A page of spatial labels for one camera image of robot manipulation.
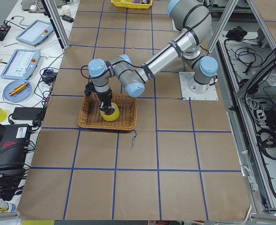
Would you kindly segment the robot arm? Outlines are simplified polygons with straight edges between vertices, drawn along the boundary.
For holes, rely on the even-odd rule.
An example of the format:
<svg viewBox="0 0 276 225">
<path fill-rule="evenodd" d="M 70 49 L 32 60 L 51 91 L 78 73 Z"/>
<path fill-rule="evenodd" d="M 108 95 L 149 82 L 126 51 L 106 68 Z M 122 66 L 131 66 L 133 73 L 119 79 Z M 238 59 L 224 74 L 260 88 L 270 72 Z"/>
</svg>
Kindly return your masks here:
<svg viewBox="0 0 276 225">
<path fill-rule="evenodd" d="M 201 93 L 209 86 L 218 70 L 218 62 L 201 53 L 200 43 L 211 29 L 210 11 L 196 0 L 172 0 L 168 15 L 181 34 L 140 66 L 134 66 L 128 55 L 119 55 L 111 60 L 93 59 L 88 63 L 90 82 L 84 94 L 96 93 L 100 110 L 107 112 L 111 107 L 112 90 L 109 79 L 116 77 L 131 97 L 145 91 L 145 83 L 155 77 L 176 59 L 182 59 L 193 71 L 189 89 Z"/>
</svg>

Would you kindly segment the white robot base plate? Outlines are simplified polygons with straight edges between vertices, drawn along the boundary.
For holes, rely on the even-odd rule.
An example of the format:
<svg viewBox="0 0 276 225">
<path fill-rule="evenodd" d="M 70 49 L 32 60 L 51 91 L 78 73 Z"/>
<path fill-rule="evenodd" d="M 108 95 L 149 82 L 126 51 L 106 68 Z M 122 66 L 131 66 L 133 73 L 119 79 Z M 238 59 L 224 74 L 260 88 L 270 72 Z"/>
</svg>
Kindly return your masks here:
<svg viewBox="0 0 276 225">
<path fill-rule="evenodd" d="M 194 72 L 179 72 L 179 81 L 183 100 L 218 101 L 213 78 L 203 85 L 194 80 Z"/>
</svg>

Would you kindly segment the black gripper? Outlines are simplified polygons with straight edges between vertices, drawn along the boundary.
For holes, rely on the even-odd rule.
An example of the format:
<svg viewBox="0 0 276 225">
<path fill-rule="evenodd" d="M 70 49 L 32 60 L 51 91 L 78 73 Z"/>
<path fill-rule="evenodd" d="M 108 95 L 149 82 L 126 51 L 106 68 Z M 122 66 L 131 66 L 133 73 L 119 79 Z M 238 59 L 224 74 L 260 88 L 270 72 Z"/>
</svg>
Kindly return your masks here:
<svg viewBox="0 0 276 225">
<path fill-rule="evenodd" d="M 107 90 L 106 92 L 96 92 L 101 104 L 99 106 L 100 111 L 107 112 L 109 108 L 112 107 L 112 90 Z"/>
</svg>

